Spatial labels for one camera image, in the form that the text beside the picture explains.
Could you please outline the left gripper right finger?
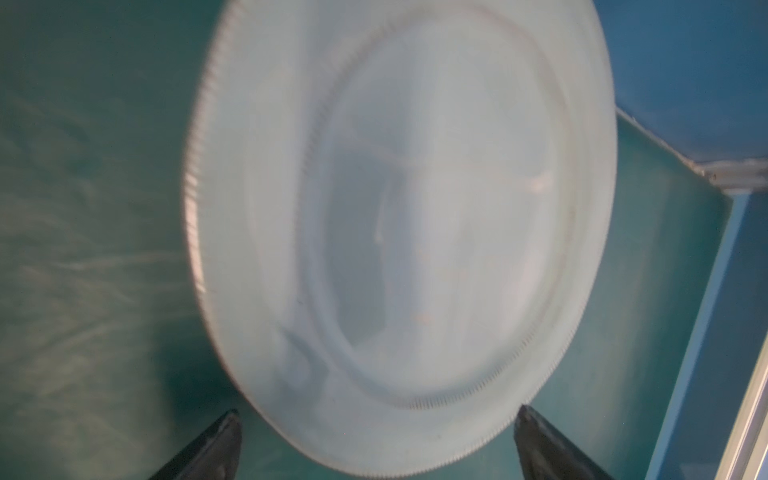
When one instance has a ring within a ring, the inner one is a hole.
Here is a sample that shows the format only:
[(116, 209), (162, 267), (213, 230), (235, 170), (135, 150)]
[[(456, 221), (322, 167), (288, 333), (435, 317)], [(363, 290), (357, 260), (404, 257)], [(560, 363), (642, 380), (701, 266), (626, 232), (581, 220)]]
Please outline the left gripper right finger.
[(612, 480), (612, 477), (530, 405), (514, 421), (525, 480)]

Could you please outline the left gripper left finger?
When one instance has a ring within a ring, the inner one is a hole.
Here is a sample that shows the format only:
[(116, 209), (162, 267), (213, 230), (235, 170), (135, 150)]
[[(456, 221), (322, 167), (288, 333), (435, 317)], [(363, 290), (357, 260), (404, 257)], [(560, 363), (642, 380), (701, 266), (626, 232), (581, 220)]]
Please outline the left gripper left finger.
[(242, 442), (239, 412), (228, 410), (150, 480), (232, 480), (238, 470)]

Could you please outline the large pale green plate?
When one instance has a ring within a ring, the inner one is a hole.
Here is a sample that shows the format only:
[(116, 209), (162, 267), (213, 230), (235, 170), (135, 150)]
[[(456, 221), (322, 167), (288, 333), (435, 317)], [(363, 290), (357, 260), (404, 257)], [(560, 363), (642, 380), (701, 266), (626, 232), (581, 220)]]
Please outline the large pale green plate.
[(438, 469), (564, 357), (616, 174), (590, 1), (229, 1), (185, 155), (206, 329), (308, 458)]

